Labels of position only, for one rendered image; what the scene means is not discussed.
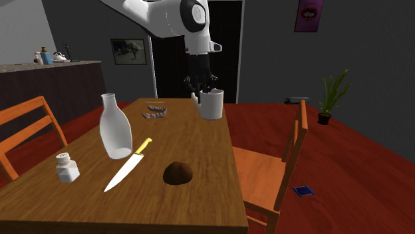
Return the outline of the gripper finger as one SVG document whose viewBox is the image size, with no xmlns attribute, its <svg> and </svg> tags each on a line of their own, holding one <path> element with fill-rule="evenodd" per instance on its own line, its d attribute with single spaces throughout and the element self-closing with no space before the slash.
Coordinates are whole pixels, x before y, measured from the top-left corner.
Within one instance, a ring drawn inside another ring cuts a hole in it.
<svg viewBox="0 0 415 234">
<path fill-rule="evenodd" d="M 204 81 L 203 81 L 203 86 L 202 86 L 202 90 L 204 93 L 209 93 L 211 92 L 211 90 L 213 88 L 215 88 L 215 84 L 218 81 L 218 77 L 212 75 L 212 74 L 207 74 L 204 76 Z"/>
<path fill-rule="evenodd" d="M 198 80 L 196 78 L 191 78 L 190 76 L 187 76 L 184 79 L 184 83 L 190 92 L 199 92 Z"/>
</svg>

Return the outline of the dark doorway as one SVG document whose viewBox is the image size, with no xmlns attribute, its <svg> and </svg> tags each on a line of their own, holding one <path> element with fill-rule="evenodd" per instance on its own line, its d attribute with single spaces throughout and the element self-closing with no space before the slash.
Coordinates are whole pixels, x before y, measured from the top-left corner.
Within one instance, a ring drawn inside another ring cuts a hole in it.
<svg viewBox="0 0 415 234">
<path fill-rule="evenodd" d="M 209 55 L 211 73 L 218 77 L 216 88 L 224 91 L 223 101 L 234 103 L 237 92 L 242 1 L 209 1 L 211 40 L 222 46 Z M 158 97 L 189 98 L 184 83 L 189 73 L 189 56 L 183 37 L 151 39 Z"/>
</svg>

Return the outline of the white cup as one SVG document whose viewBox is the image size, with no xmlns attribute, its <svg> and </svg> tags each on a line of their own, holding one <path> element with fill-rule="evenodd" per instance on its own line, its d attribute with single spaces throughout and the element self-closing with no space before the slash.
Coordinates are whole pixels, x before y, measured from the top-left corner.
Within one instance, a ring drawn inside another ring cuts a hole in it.
<svg viewBox="0 0 415 234">
<path fill-rule="evenodd" d="M 206 120 L 218 120 L 223 113 L 223 94 L 220 89 L 212 89 L 210 92 L 200 92 L 200 114 Z"/>
</svg>

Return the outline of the wooden dining table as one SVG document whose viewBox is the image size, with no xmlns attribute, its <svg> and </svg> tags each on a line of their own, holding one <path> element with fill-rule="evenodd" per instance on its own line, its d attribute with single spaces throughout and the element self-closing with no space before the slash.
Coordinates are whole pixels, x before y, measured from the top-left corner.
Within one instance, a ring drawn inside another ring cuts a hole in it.
<svg viewBox="0 0 415 234">
<path fill-rule="evenodd" d="M 147 105 L 167 108 L 144 118 Z M 204 120 L 188 98 L 141 98 L 124 109 L 133 146 L 152 141 L 141 162 L 115 187 L 124 165 L 108 157 L 98 128 L 65 147 L 80 175 L 63 183 L 50 156 L 0 189 L 0 234 L 247 234 L 248 224 L 227 121 Z M 172 162 L 193 178 L 163 180 Z"/>
</svg>

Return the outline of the grey toy truck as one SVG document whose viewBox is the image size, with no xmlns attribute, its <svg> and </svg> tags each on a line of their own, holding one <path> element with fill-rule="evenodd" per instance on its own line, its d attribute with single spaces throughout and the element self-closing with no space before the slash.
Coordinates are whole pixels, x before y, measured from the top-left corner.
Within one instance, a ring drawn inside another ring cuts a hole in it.
<svg viewBox="0 0 415 234">
<path fill-rule="evenodd" d="M 290 104 L 290 105 L 300 104 L 302 100 L 304 100 L 305 103 L 308 104 L 309 101 L 310 101 L 310 98 L 308 98 L 308 97 L 290 97 L 290 98 L 286 98 L 284 100 L 284 104 Z"/>
</svg>

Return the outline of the white glass bottle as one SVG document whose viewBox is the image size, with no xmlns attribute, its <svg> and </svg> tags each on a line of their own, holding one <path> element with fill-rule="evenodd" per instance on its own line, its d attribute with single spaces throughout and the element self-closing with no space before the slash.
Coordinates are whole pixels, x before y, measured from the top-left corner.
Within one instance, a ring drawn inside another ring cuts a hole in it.
<svg viewBox="0 0 415 234">
<path fill-rule="evenodd" d="M 103 111 L 100 117 L 100 137 L 108 156 L 118 160 L 132 153 L 132 133 L 130 123 L 118 107 L 115 94 L 101 95 Z"/>
</svg>

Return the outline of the brown round lump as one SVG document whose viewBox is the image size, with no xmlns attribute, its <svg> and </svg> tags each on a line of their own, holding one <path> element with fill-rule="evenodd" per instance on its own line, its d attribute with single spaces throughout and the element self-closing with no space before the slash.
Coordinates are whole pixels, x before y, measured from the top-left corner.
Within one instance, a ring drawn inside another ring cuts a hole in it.
<svg viewBox="0 0 415 234">
<path fill-rule="evenodd" d="M 184 162 L 172 162 L 163 173 L 163 180 L 169 185 L 182 185 L 193 178 L 191 167 Z"/>
</svg>

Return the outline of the orange wooden chair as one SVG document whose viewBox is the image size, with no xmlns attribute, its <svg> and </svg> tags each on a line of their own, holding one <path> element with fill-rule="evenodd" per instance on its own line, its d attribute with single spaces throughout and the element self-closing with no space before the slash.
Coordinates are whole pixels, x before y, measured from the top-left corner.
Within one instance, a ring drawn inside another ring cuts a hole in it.
<svg viewBox="0 0 415 234">
<path fill-rule="evenodd" d="M 308 131 L 306 101 L 300 102 L 282 158 L 233 148 L 244 206 L 267 217 L 266 222 L 247 219 L 275 234 L 282 202 Z"/>
<path fill-rule="evenodd" d="M 68 145 L 63 131 L 59 126 L 59 123 L 57 122 L 51 109 L 49 108 L 49 105 L 44 96 L 38 96 L 26 102 L 22 102 L 18 105 L 0 111 L 0 126 L 40 107 L 45 113 L 44 117 L 0 142 L 0 172 L 5 176 L 8 182 L 17 179 L 19 175 L 11 165 L 10 161 L 7 159 L 5 153 L 12 150 L 14 147 L 18 146 L 20 143 L 24 142 L 46 126 L 50 124 L 53 126 L 53 129 L 57 134 L 62 147 Z"/>
</svg>

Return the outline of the green potted plant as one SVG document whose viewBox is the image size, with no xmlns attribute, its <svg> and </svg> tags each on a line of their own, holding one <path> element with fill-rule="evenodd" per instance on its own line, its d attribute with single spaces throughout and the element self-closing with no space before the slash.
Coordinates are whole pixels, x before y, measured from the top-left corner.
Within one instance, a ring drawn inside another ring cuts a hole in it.
<svg viewBox="0 0 415 234">
<path fill-rule="evenodd" d="M 346 69 L 342 74 L 340 74 L 335 80 L 332 76 L 328 77 L 328 79 L 323 78 L 325 92 L 323 93 L 323 101 L 319 102 L 321 105 L 320 110 L 321 112 L 318 114 L 318 123 L 321 125 L 327 125 L 329 120 L 331 119 L 332 115 L 330 111 L 333 108 L 338 108 L 336 103 L 340 99 L 340 97 L 344 96 L 347 92 L 349 87 L 351 86 L 351 82 L 348 83 L 342 91 L 339 90 L 342 81 L 344 80 L 348 69 Z"/>
</svg>

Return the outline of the dark counter with items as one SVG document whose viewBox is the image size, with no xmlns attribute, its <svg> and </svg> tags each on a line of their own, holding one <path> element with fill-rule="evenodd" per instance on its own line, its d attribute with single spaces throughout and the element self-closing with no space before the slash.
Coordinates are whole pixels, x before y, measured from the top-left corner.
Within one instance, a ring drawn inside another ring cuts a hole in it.
<svg viewBox="0 0 415 234">
<path fill-rule="evenodd" d="M 43 96 L 63 125 L 101 106 L 104 93 L 99 60 L 0 64 L 0 111 Z"/>
</svg>

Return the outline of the blue flat square object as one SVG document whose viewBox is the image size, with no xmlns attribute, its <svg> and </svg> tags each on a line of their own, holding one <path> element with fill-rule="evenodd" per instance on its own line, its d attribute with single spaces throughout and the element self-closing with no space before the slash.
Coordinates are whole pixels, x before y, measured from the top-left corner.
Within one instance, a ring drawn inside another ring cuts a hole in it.
<svg viewBox="0 0 415 234">
<path fill-rule="evenodd" d="M 307 185 L 302 185 L 299 187 L 294 187 L 293 191 L 299 196 L 299 197 L 303 197 L 306 195 L 314 195 L 315 192 Z"/>
</svg>

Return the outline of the white salt shaker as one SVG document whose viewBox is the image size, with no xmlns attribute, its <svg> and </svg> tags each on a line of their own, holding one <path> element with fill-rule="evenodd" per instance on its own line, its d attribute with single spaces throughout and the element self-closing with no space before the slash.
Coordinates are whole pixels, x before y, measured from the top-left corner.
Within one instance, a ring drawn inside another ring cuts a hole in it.
<svg viewBox="0 0 415 234">
<path fill-rule="evenodd" d="M 73 182 L 79 175 L 78 166 L 71 160 L 69 153 L 64 152 L 56 156 L 58 166 L 56 167 L 61 182 Z"/>
</svg>

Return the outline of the dark framed wall picture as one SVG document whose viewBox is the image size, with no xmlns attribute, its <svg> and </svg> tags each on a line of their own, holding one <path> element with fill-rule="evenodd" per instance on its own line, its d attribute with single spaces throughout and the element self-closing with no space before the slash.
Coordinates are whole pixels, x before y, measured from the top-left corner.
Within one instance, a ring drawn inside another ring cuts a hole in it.
<svg viewBox="0 0 415 234">
<path fill-rule="evenodd" d="M 147 65 L 143 39 L 111 39 L 115 65 Z"/>
</svg>

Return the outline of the yellow handled kitchen knife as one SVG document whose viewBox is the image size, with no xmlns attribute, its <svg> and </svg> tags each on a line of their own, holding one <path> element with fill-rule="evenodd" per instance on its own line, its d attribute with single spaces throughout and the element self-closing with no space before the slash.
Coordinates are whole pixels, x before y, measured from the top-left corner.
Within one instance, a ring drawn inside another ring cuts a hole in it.
<svg viewBox="0 0 415 234">
<path fill-rule="evenodd" d="M 147 138 L 144 140 L 144 142 L 139 146 L 139 148 L 130 156 L 126 163 L 114 175 L 114 177 L 105 187 L 104 192 L 107 192 L 116 185 L 118 185 L 140 163 L 140 161 L 144 157 L 142 151 L 151 141 L 151 138 Z"/>
</svg>

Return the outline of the purple wall poster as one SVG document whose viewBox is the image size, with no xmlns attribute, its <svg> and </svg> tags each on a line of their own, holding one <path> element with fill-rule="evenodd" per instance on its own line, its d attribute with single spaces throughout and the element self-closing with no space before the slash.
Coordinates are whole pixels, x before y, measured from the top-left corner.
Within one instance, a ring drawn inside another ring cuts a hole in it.
<svg viewBox="0 0 415 234">
<path fill-rule="evenodd" d="M 295 21 L 296 33 L 316 33 L 324 0 L 299 0 Z"/>
</svg>

